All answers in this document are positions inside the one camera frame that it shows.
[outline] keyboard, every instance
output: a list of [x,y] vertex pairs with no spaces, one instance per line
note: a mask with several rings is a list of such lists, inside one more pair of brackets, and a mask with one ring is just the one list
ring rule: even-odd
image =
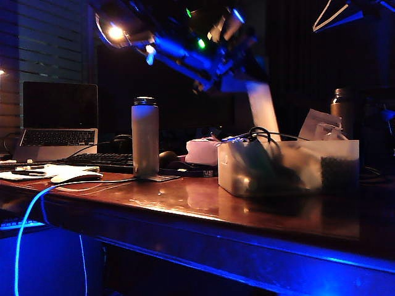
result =
[[82,153],[56,160],[55,163],[65,165],[97,166],[101,171],[113,173],[133,173],[132,154]]
[[[45,224],[34,220],[27,220],[25,223],[25,227],[42,226],[42,225]],[[7,218],[0,222],[0,230],[19,229],[21,226],[22,226],[21,218]]]
[[94,144],[94,131],[27,129],[21,146],[88,146]]

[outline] wooden desk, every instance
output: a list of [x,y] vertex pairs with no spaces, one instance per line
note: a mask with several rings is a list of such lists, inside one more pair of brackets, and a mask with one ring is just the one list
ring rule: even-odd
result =
[[[130,175],[105,173],[104,179]],[[47,179],[0,181],[0,208],[23,214]],[[234,197],[216,178],[78,184],[45,196],[50,224],[292,295],[395,290],[393,184],[354,195]],[[33,216],[42,219],[40,203]]]

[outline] window blinds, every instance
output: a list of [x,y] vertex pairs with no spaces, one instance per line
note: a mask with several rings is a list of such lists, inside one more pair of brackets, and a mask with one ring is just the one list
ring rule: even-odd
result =
[[0,139],[20,131],[24,81],[92,82],[89,13],[87,0],[0,1]]

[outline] water bottle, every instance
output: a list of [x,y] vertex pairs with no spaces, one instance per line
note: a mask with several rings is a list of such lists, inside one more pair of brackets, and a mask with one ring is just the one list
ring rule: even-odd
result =
[[159,111],[153,97],[137,97],[131,107],[133,174],[137,178],[159,171]]
[[335,89],[335,97],[331,103],[331,114],[341,117],[341,127],[348,139],[355,139],[356,112],[352,91],[348,88]]

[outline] computer mouse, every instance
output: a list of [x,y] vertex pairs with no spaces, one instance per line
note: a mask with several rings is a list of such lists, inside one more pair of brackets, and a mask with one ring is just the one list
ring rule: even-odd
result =
[[166,168],[170,163],[178,160],[177,154],[173,151],[165,151],[159,154],[159,167]]
[[74,171],[72,173],[61,174],[51,178],[52,183],[64,183],[64,182],[80,182],[80,181],[91,181],[100,179],[103,174],[95,171]]

